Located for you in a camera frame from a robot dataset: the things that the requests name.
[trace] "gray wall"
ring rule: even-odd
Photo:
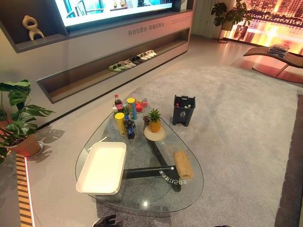
[[[36,80],[191,27],[192,16],[193,12],[185,12],[169,17],[162,17],[85,35],[22,53],[14,51],[4,33],[0,30],[0,81],[28,79],[32,82],[32,103],[56,112],[50,117],[40,118],[37,123],[41,125],[101,95],[104,91],[104,86],[110,87],[121,84],[122,76],[125,78],[124,74],[127,72],[121,74],[120,77],[115,77],[117,79],[107,80],[104,83],[94,85],[55,104],[51,104],[36,83]],[[148,27],[153,23],[160,22],[164,22],[165,27],[157,30],[148,30],[145,33],[134,36],[129,36],[128,34],[128,31],[131,29],[142,26]]]

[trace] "white sculpture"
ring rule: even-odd
[[[34,40],[35,35],[40,35],[42,38],[44,38],[43,33],[38,28],[38,23],[35,18],[26,15],[24,16],[22,24],[28,30],[28,35],[31,41]]]

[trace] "white plate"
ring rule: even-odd
[[[94,195],[116,194],[121,185],[125,157],[125,143],[95,143],[86,158],[76,190]]]
[[[161,128],[158,132],[152,132],[150,131],[149,127],[147,126],[144,129],[144,135],[146,138],[148,138],[151,141],[159,141],[166,137],[166,129],[161,125]]]

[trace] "glass coffee table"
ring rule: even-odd
[[[126,144],[121,187],[115,195],[90,196],[123,209],[149,212],[174,212],[192,205],[200,197],[204,185],[202,170],[195,155],[163,119],[161,124],[167,135],[160,141],[146,139],[142,114],[138,114],[135,123],[135,138],[129,140],[127,136],[120,135],[114,116],[108,116],[80,152],[76,179],[84,166],[88,149],[107,136],[104,141]],[[180,150],[187,152],[193,170],[191,180],[180,179],[177,173],[174,152]]]

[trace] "pineapple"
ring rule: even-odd
[[[160,122],[160,114],[159,114],[159,111],[158,109],[152,109],[150,112],[149,112],[149,116],[150,116],[150,124],[149,124],[149,129],[152,131],[152,132],[157,132],[160,130],[160,127],[161,127],[161,122]]]

